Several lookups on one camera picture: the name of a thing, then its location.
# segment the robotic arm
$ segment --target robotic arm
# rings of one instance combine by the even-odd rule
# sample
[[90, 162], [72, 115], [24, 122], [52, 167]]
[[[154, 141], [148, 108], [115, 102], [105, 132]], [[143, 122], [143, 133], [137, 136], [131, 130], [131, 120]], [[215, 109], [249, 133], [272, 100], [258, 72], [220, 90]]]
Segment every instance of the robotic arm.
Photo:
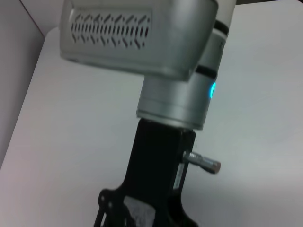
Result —
[[95, 227], [197, 227], [181, 192], [215, 89], [236, 0], [66, 0], [63, 58], [145, 76], [125, 180], [103, 190]]

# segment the black ring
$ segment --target black ring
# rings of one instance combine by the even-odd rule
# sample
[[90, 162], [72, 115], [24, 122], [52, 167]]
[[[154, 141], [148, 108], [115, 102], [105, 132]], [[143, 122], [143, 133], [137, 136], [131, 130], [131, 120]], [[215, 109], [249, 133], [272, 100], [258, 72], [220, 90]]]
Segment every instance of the black ring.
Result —
[[228, 26], [226, 26], [225, 24], [223, 24], [222, 22], [216, 20], [216, 22], [214, 23], [214, 28], [219, 30], [220, 32], [224, 33], [225, 35], [228, 35], [229, 33], [229, 28]]
[[196, 73], [200, 73], [204, 76], [210, 77], [212, 79], [216, 79], [217, 78], [217, 72], [215, 70], [212, 70], [208, 67], [204, 67], [202, 65], [198, 65], [197, 69], [196, 69]]

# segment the white surface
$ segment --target white surface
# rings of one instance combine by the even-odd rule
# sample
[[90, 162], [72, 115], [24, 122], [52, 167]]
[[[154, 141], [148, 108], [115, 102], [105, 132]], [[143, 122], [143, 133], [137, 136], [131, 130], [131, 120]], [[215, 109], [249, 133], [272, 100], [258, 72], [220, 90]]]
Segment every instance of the white surface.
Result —
[[[303, 225], [303, 5], [236, 6], [214, 98], [190, 167], [186, 212], [201, 227]], [[67, 62], [46, 38], [0, 171], [1, 227], [92, 226], [123, 181], [143, 78]]]
[[59, 25], [64, 0], [21, 1], [44, 35]]
[[0, 1], [0, 168], [43, 39], [18, 0]]

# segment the black plastic part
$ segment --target black plastic part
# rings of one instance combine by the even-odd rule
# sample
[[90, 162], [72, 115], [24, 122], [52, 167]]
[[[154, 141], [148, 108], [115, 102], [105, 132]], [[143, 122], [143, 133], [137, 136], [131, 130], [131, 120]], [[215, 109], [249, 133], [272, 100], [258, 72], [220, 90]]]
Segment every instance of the black plastic part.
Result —
[[126, 176], [116, 190], [99, 195], [99, 212], [94, 227], [100, 227], [106, 213], [106, 227], [136, 227], [125, 196], [151, 205], [155, 209], [153, 227], [197, 227], [184, 212], [181, 192], [188, 164], [183, 164], [180, 184], [174, 182], [185, 150], [191, 151], [196, 134], [141, 119]]
[[207, 76], [212, 79], [217, 78], [217, 72], [215, 70], [212, 70], [212, 69], [202, 66], [202, 65], [197, 66], [196, 73], [202, 74], [202, 75]]
[[225, 35], [228, 35], [229, 33], [229, 28], [225, 24], [223, 24], [221, 21], [216, 20], [214, 23], [214, 29], [219, 30]]

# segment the gray motor housing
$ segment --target gray motor housing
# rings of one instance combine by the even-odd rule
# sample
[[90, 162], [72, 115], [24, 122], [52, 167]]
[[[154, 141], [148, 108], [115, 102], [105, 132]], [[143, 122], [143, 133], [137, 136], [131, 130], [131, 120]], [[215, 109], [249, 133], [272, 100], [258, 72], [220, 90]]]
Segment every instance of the gray motor housing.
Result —
[[214, 0], [66, 0], [63, 58], [189, 80], [212, 32]]

